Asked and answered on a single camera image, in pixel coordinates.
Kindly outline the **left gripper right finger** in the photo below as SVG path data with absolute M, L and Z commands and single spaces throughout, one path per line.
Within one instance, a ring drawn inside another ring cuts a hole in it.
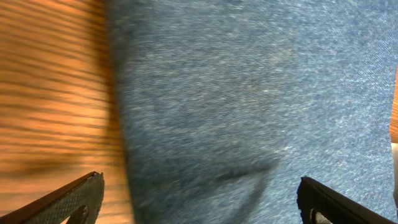
M 302 177 L 297 205 L 303 224 L 395 224 L 310 177 Z

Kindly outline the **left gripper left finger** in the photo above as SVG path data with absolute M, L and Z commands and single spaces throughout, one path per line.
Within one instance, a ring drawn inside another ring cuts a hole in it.
M 104 176 L 90 172 L 1 217 L 1 224 L 95 224 L 104 199 Z

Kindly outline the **blue denim jeans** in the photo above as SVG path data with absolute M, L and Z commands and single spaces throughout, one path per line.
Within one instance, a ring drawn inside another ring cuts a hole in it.
M 106 6 L 137 223 L 300 223 L 303 176 L 396 220 L 396 1 Z

